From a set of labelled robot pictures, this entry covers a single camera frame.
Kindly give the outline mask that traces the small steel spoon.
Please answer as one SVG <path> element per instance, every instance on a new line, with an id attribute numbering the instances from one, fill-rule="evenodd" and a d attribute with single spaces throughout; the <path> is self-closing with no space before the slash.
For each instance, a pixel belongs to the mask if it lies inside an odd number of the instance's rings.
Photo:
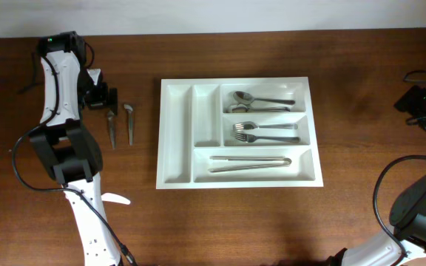
<path id="1" fill-rule="evenodd" d="M 116 128 L 115 128 L 115 114 L 113 111 L 108 111 L 106 114 L 109 127 L 109 138 L 112 145 L 112 149 L 116 148 Z"/>
<path id="2" fill-rule="evenodd" d="M 129 144 L 134 144 L 134 123 L 135 123 L 135 109 L 132 105 L 125 103 L 124 108 L 128 114 L 128 133 L 129 133 Z"/>

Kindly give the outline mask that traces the white plastic knife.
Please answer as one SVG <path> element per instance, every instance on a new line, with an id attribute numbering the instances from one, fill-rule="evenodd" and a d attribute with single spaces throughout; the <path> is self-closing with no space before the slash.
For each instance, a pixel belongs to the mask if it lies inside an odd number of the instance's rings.
<path id="1" fill-rule="evenodd" d="M 114 194 L 114 193 L 104 193 L 101 195 L 101 200 L 104 202 L 113 202 L 113 203 L 118 203 L 118 204 L 122 204 L 122 205 L 130 205 L 131 201 L 126 198 L 123 197 L 119 194 Z"/>

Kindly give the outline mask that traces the steel fork nearer tray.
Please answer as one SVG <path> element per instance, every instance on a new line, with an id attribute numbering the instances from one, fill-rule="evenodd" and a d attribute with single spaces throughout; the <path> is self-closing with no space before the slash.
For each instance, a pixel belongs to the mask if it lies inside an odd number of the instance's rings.
<path id="1" fill-rule="evenodd" d="M 260 125 L 252 121 L 235 123 L 232 125 L 234 131 L 253 130 L 253 129 L 298 129 L 296 123 L 281 123 L 271 125 Z"/>

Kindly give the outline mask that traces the steel fork farther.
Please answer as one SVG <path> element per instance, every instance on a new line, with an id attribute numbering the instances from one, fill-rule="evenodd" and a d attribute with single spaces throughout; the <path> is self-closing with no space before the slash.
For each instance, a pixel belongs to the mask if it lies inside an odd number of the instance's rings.
<path id="1" fill-rule="evenodd" d="M 245 133 L 234 133 L 234 138 L 245 143 L 254 143 L 257 140 L 272 140 L 280 141 L 285 143 L 299 143 L 301 141 L 300 137 L 267 137 L 267 136 L 257 136 L 253 134 Z"/>

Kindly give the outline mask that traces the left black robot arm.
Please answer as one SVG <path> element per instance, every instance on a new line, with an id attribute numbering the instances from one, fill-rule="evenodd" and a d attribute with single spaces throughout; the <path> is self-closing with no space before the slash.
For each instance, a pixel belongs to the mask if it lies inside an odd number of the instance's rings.
<path id="1" fill-rule="evenodd" d="M 122 265 L 101 199 L 103 159 L 82 123 L 83 108 L 118 111 L 118 91 L 87 61 L 89 44 L 74 31 L 43 37 L 44 111 L 29 140 L 74 213 L 86 265 Z"/>

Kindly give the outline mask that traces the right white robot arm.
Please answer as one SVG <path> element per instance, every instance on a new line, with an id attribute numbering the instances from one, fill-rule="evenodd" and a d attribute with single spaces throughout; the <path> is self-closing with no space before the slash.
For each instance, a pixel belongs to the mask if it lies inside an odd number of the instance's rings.
<path id="1" fill-rule="evenodd" d="M 395 103 L 400 112 L 410 114 L 408 125 L 417 125 L 426 131 L 426 80 L 414 80 L 408 72 L 403 80 L 412 87 Z M 419 155 L 425 160 L 426 155 Z M 426 257 L 426 175 L 406 188 L 395 200 L 385 225 L 379 214 L 377 198 L 385 175 L 398 163 L 412 160 L 408 155 L 390 162 L 382 170 L 373 190 L 373 212 L 381 232 L 358 247 L 342 249 L 325 261 L 326 265 L 404 265 Z"/>

